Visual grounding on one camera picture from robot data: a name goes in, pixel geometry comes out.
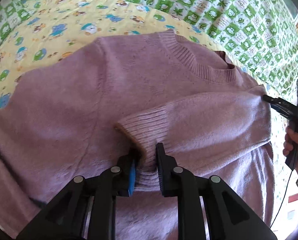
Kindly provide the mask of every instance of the cartoon print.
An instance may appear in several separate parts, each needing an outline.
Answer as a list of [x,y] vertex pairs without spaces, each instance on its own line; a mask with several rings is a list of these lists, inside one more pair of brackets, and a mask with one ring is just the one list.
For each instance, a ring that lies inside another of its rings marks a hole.
[[79,12],[79,11],[76,11],[73,13],[74,16],[80,16],[80,15],[85,15],[85,12]]
[[36,9],[39,9],[41,6],[41,3],[40,2],[36,2],[33,6],[33,8],[36,8]]
[[58,13],[64,13],[64,12],[70,11],[70,9],[65,9],[65,10],[62,10],[62,11],[60,11],[59,8],[57,8],[57,9],[56,9],[56,11],[57,11]]
[[128,7],[129,3],[123,0],[119,0],[116,2],[117,5],[121,6],[121,7]]
[[128,30],[127,32],[124,33],[124,35],[139,35],[140,33],[137,31],[130,31]]
[[27,48],[26,47],[21,47],[20,49],[18,49],[17,54],[15,54],[15,63],[17,63],[18,61],[22,60],[23,58],[25,58]]
[[190,40],[192,40],[193,42],[200,43],[200,41],[196,37],[193,37],[193,36],[189,36],[189,37],[190,37]]
[[40,20],[40,18],[35,17],[33,20],[29,21],[27,25],[32,25],[33,23],[37,22],[38,20]]
[[175,34],[179,34],[179,32],[177,31],[177,28],[174,27],[174,26],[172,26],[172,25],[165,25],[164,28],[166,28],[166,29],[172,29]]
[[66,52],[66,53],[63,53],[62,54],[62,57],[58,59],[58,61],[61,61],[63,60],[64,58],[66,58],[67,56],[71,55],[73,52],[69,51],[69,52]]
[[135,21],[136,23],[141,23],[143,24],[144,23],[144,19],[140,16],[131,16],[130,17],[131,20]]
[[1,53],[0,53],[0,62],[1,62],[1,60],[4,58],[5,54],[6,54],[5,52],[1,52]]
[[4,81],[6,79],[6,77],[8,76],[8,73],[10,71],[5,69],[4,71],[2,71],[2,73],[0,74],[0,81]]
[[45,11],[47,11],[47,9],[43,9],[43,10],[41,10],[41,11],[38,11],[38,13],[39,13],[39,15],[41,15],[41,14],[44,14]]
[[52,27],[52,33],[49,36],[59,37],[67,29],[67,24],[59,24]]
[[171,15],[171,17],[176,21],[181,21],[181,19],[177,18],[176,16]]
[[6,107],[10,100],[11,93],[7,93],[5,95],[1,94],[0,96],[0,109]]
[[160,14],[155,14],[154,16],[153,16],[153,18],[155,18],[156,20],[158,20],[158,21],[160,21],[160,22],[164,22],[166,19],[162,16],[162,15],[160,15]]
[[33,62],[43,59],[46,54],[47,50],[45,48],[39,50],[36,54],[34,54]]
[[97,8],[98,9],[106,9],[106,8],[108,8],[108,6],[100,4],[100,5],[97,5]]
[[59,4],[59,3],[62,3],[62,2],[64,2],[64,1],[65,1],[65,0],[56,0],[55,3],[56,3],[56,4]]
[[196,33],[201,33],[201,30],[199,28],[197,28],[196,26],[191,25],[191,27]]
[[44,24],[44,23],[41,23],[40,25],[34,26],[34,28],[33,28],[33,33],[37,33],[37,32],[39,32],[39,31],[42,30],[44,27],[45,27],[45,24]]
[[90,4],[89,2],[87,2],[86,0],[82,0],[81,2],[77,2],[76,6],[77,7],[84,7],[86,5]]
[[110,21],[117,23],[117,22],[122,21],[124,18],[121,18],[119,16],[114,16],[113,14],[107,14],[106,19],[110,19]]
[[21,43],[23,42],[24,38],[23,37],[18,37],[16,40],[15,40],[15,46],[19,46],[21,45]]
[[85,35],[89,36],[91,34],[101,31],[101,28],[97,28],[96,23],[87,23],[82,26],[81,30],[85,31]]
[[139,12],[145,12],[145,13],[148,13],[148,11],[150,11],[148,6],[143,6],[143,5],[138,5],[138,6],[136,7],[136,9],[137,9]]

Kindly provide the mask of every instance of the bed sheet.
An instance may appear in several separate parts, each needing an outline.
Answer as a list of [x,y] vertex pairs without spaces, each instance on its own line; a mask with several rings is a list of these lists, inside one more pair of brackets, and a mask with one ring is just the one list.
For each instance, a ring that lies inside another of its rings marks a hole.
[[290,98],[298,78],[298,33],[283,0],[126,0],[192,24],[255,76]]
[[[175,33],[211,50],[226,49],[193,26],[171,15],[122,0],[29,0],[28,9],[36,12],[17,26],[0,47],[0,109],[5,107],[20,77],[25,72],[52,65],[99,36],[139,35],[173,29]],[[252,74],[232,55],[233,63]],[[279,94],[264,84],[269,95]],[[285,178],[282,148],[283,118],[272,111],[272,144],[275,176]],[[285,183],[276,180],[276,206],[280,205]]]

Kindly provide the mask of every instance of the green checkered bedsheet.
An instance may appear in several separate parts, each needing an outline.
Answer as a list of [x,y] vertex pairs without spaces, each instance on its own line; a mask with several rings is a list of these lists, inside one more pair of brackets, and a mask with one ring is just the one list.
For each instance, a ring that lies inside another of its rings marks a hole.
[[282,0],[126,0],[206,32],[255,76],[288,97],[298,78],[298,34]]

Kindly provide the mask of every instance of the sweater sleeve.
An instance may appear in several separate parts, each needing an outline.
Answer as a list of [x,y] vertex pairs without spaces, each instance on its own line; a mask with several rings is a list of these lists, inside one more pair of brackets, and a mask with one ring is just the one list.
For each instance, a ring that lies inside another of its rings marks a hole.
[[270,106],[263,86],[207,92],[121,119],[117,127],[141,149],[139,190],[156,190],[155,146],[162,142],[179,166],[203,176],[267,143]]
[[38,212],[0,159],[0,228],[16,238]]

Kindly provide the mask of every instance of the ribbed cuff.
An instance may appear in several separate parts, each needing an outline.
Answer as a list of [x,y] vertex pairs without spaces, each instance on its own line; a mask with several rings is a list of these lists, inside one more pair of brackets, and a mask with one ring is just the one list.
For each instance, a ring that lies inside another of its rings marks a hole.
[[166,142],[169,120],[166,106],[120,120],[116,127],[127,135],[140,149],[141,159],[137,167],[136,189],[159,190],[156,171],[156,144]]

